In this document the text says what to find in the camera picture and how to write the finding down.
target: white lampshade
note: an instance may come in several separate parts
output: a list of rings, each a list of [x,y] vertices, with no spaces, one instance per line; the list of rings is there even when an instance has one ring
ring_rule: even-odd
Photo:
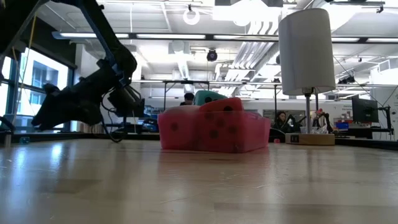
[[[306,9],[279,24],[282,90],[303,95],[303,88],[324,93],[336,88],[328,12]]]

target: pink container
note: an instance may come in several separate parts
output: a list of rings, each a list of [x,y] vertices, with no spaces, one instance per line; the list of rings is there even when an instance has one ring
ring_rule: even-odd
[[[270,126],[269,119],[243,111],[191,110],[159,116],[163,149],[248,152],[267,147]]]

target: person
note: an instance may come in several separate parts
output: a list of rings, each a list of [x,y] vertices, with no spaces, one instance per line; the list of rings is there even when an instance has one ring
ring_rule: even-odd
[[[275,123],[272,128],[278,129],[284,133],[292,133],[294,131],[293,128],[286,122],[285,111],[279,111],[276,114]]]
[[[186,93],[184,95],[184,102],[180,103],[180,106],[192,105],[194,97],[195,96],[193,95],[193,93]]]

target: camera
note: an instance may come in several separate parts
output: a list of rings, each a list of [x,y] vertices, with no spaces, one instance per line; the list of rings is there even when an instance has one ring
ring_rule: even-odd
[[[217,60],[217,52],[215,49],[210,49],[207,53],[207,61],[214,62],[215,60]]]

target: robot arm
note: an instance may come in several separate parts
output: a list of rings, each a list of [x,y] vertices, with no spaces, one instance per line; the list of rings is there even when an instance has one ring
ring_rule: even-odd
[[[8,51],[16,43],[22,31],[33,18],[35,11],[49,0],[14,0],[0,12],[2,35],[0,35],[0,65]],[[101,12],[103,7],[95,0],[54,0],[81,9],[84,17],[103,46],[106,57],[97,62],[99,69],[81,79],[72,87],[62,91],[46,84],[47,94],[42,107],[32,120],[34,126],[40,125],[41,130],[51,129],[58,124],[71,120],[82,121],[94,125],[102,120],[100,103],[102,96],[113,91],[118,105],[129,108],[117,108],[120,111],[134,110],[140,105],[133,91],[128,91],[131,76],[137,67],[136,59],[130,51],[120,43],[110,24]]]

